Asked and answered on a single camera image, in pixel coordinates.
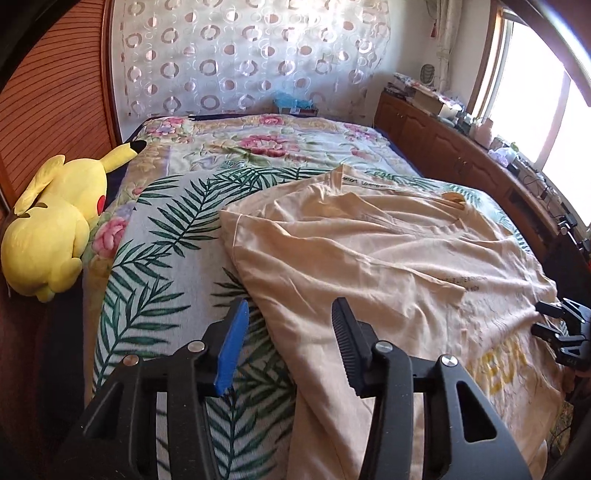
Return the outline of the beige t-shirt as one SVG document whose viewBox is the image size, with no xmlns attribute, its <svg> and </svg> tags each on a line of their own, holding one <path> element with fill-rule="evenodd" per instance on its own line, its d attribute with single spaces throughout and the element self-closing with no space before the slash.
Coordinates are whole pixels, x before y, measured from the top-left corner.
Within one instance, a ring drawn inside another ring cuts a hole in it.
<svg viewBox="0 0 591 480">
<path fill-rule="evenodd" d="M 541 478 L 563 370 L 532 336 L 554 282 L 460 194 L 426 193 L 348 166 L 221 210 L 221 238 L 297 384 L 287 477 L 354 479 L 372 400 L 349 387 L 332 301 L 407 354 L 456 356 Z"/>
</svg>

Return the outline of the floral and leaf bed blanket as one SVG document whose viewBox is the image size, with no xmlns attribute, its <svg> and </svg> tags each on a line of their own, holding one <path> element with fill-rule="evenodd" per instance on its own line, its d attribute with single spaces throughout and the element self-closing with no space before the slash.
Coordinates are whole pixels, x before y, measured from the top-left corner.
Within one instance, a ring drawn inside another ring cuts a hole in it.
<svg viewBox="0 0 591 480">
<path fill-rule="evenodd" d="M 200 338 L 235 297 L 247 297 L 219 241 L 227 203 L 341 164 L 422 193 L 457 193 L 533 253 L 486 193 L 422 178 L 373 128 L 263 114 L 222 120 L 161 117 L 131 139 L 147 147 L 126 169 L 83 255 L 88 403 L 126 355 L 144 360 Z M 207 400 L 222 479 L 287 479 L 297 386 L 249 298 L 249 333 L 228 395 Z M 563 407 L 562 368 L 529 325 L 467 366 L 507 422 L 534 479 L 549 467 Z"/>
</svg>

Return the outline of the white plastic bag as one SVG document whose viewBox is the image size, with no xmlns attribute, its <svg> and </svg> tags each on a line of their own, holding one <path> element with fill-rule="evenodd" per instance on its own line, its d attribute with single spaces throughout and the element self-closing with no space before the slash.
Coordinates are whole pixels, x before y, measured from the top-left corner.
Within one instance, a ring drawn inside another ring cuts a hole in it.
<svg viewBox="0 0 591 480">
<path fill-rule="evenodd" d="M 488 155 L 496 163 L 507 168 L 512 162 L 519 158 L 519 152 L 512 147 L 504 146 L 488 151 Z"/>
</svg>

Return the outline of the pink bottle on cabinet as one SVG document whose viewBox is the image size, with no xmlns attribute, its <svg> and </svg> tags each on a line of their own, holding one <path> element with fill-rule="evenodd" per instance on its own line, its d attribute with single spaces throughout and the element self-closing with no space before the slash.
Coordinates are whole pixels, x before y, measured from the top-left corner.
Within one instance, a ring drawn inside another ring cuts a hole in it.
<svg viewBox="0 0 591 480">
<path fill-rule="evenodd" d="M 486 117 L 480 120 L 475 127 L 474 140 L 485 149 L 489 149 L 493 141 L 494 122 Z"/>
</svg>

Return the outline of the long wooden sideboard cabinet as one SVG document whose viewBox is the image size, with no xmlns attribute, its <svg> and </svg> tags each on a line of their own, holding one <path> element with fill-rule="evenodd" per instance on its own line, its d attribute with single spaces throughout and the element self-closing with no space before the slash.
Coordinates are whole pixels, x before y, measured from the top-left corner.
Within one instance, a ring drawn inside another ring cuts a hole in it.
<svg viewBox="0 0 591 480">
<path fill-rule="evenodd" d="M 507 168 L 480 145 L 410 103 L 384 91 L 374 126 L 388 134 L 425 177 L 476 188 L 491 196 L 543 261 L 559 234 L 556 221 Z"/>
</svg>

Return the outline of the yellow Pikachu plush toy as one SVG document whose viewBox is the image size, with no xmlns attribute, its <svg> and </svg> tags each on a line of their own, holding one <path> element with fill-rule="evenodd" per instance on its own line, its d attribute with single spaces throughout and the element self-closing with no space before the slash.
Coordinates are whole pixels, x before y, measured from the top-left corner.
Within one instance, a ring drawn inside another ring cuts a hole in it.
<svg viewBox="0 0 591 480">
<path fill-rule="evenodd" d="M 134 140 L 100 159 L 68 161 L 59 154 L 45 161 L 16 201 L 2 239 L 2 272 L 11 289 L 47 303 L 74 285 L 90 230 L 104 210 L 107 174 L 145 147 Z"/>
</svg>

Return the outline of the cardboard box on cabinet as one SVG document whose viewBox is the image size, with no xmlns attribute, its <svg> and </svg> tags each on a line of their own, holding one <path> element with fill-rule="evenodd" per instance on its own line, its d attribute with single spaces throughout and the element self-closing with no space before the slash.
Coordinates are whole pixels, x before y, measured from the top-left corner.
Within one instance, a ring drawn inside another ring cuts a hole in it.
<svg viewBox="0 0 591 480">
<path fill-rule="evenodd" d="M 410 99 L 410 103 L 416 108 L 434 116 L 452 119 L 461 110 L 461 107 L 452 100 L 431 90 L 417 88 Z"/>
</svg>

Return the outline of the blue item behind bed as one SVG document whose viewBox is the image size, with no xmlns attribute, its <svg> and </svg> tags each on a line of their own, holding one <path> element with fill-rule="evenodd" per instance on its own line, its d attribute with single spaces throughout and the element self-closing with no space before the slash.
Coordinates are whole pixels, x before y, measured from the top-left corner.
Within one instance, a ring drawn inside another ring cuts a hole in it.
<svg viewBox="0 0 591 480">
<path fill-rule="evenodd" d="M 297 99 L 286 92 L 277 92 L 273 97 L 273 107 L 277 113 L 298 116 L 317 116 L 318 108 L 311 100 Z"/>
</svg>

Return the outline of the wooden louvered wardrobe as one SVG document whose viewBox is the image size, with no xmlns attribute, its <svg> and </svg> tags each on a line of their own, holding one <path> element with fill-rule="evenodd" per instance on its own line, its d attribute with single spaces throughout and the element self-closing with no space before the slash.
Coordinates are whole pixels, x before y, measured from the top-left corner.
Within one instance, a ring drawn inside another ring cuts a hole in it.
<svg viewBox="0 0 591 480">
<path fill-rule="evenodd" d="M 121 141 L 111 1 L 49 1 L 1 78 L 1 204 L 11 210 L 49 157 L 97 158 Z"/>
</svg>

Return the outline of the sheer circle pattern curtain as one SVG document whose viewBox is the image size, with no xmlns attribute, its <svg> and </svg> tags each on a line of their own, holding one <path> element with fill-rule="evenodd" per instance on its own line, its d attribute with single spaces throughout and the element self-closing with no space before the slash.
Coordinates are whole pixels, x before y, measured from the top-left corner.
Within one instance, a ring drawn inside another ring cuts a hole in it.
<svg viewBox="0 0 591 480">
<path fill-rule="evenodd" d="M 390 37 L 386 1 L 116 1 L 119 126 L 266 112 L 281 94 L 362 123 Z"/>
</svg>

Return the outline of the window with wooden frame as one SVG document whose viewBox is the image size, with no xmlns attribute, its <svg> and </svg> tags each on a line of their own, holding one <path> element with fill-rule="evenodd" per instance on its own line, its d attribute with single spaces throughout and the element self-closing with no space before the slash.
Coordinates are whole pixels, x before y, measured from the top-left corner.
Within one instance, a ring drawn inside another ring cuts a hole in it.
<svg viewBox="0 0 591 480">
<path fill-rule="evenodd" d="M 590 226 L 590 107 L 543 40 L 502 3 L 491 3 L 492 37 L 473 115 L 518 152 Z"/>
</svg>

